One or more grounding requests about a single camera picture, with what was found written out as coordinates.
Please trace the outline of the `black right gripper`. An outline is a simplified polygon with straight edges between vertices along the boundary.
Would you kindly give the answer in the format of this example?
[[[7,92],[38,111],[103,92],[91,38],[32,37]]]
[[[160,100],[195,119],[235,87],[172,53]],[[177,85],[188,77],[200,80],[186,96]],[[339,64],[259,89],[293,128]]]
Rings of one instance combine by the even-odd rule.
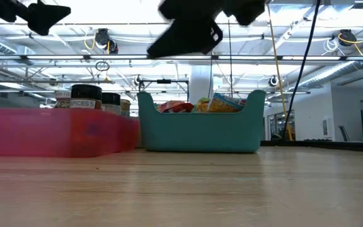
[[[249,25],[265,11],[265,0],[163,0],[158,11],[174,21],[147,49],[149,58],[206,55],[223,40],[214,21],[221,11],[239,25]]]

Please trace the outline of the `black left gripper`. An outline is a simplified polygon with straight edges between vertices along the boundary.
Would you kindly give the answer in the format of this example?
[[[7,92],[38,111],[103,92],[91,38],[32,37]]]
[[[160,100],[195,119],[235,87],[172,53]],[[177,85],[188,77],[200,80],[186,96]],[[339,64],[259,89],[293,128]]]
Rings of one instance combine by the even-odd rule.
[[[18,0],[0,0],[0,19],[13,23],[23,16],[27,7]],[[39,35],[48,35],[52,26],[71,14],[68,6],[45,4],[41,0],[28,6],[28,27]]]

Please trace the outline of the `pink green snack packet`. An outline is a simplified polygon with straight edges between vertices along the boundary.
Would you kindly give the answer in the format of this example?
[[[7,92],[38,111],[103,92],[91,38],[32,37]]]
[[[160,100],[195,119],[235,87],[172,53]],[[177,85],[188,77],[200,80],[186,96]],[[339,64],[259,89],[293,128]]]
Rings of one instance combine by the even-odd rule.
[[[208,111],[208,106],[211,99],[203,97],[196,104],[183,102],[178,100],[168,101],[156,106],[156,110],[162,113],[204,113]]]

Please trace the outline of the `blue ramen packet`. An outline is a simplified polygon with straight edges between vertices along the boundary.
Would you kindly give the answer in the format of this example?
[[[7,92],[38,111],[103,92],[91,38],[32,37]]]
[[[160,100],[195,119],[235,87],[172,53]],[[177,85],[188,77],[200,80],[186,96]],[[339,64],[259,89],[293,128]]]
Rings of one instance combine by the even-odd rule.
[[[214,93],[210,100],[208,112],[239,112],[246,105],[246,101],[239,98],[232,98],[221,93]]]

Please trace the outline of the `black lid spices jar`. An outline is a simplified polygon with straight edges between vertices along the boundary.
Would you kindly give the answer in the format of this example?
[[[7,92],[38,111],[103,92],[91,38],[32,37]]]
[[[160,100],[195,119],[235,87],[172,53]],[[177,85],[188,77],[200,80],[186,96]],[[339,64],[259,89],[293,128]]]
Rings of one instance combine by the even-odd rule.
[[[102,89],[90,84],[71,86],[70,108],[101,110]]]

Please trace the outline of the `tan lid glass jar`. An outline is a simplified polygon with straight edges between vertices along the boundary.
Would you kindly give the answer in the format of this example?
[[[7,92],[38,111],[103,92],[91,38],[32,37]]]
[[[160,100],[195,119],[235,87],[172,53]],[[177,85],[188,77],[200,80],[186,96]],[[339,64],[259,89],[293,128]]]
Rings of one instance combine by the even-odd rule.
[[[121,112],[120,112],[121,116],[129,118],[131,102],[126,99],[121,99],[120,106],[121,106]]]

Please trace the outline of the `long ceiling light bar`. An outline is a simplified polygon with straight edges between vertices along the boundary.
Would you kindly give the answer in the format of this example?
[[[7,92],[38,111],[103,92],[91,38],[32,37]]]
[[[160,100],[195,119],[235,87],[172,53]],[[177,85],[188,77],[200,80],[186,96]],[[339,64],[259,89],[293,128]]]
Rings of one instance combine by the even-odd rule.
[[[0,55],[0,60],[152,60],[146,55]],[[301,61],[298,55],[177,55],[159,60]],[[308,56],[309,61],[363,61],[363,56]]]

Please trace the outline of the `teal plastic bin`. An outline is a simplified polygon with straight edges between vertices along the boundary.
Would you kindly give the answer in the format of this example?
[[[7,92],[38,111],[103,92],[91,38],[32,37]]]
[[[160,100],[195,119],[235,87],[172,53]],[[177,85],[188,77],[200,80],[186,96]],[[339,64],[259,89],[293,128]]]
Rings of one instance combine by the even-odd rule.
[[[157,152],[256,153],[263,134],[265,92],[252,91],[229,113],[161,113],[152,96],[137,94],[143,148]]]

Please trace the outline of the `red plastic tray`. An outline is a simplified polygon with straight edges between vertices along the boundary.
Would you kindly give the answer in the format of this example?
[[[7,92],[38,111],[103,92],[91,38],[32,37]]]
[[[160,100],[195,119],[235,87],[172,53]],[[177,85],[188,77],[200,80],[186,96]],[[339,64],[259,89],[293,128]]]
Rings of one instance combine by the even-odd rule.
[[[0,108],[0,156],[91,158],[130,151],[139,122],[102,110]]]

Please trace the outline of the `grey office chair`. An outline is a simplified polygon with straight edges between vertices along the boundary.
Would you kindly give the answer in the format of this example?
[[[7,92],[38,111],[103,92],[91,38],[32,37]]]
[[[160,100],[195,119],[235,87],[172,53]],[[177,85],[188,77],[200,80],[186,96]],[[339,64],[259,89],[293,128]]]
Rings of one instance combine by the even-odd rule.
[[[343,125],[340,125],[340,126],[338,126],[338,128],[340,129],[340,132],[342,133],[343,140],[345,142],[350,141],[349,135],[348,135],[345,127]]]

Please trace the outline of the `black metal table frame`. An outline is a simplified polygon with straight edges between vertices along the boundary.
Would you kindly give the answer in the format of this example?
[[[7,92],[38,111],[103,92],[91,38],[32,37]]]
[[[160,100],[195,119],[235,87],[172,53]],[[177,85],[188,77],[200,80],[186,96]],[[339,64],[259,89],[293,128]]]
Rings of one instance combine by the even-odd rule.
[[[261,141],[260,146],[271,147],[309,147],[322,149],[337,149],[363,152],[363,142],[334,142],[334,141]]]

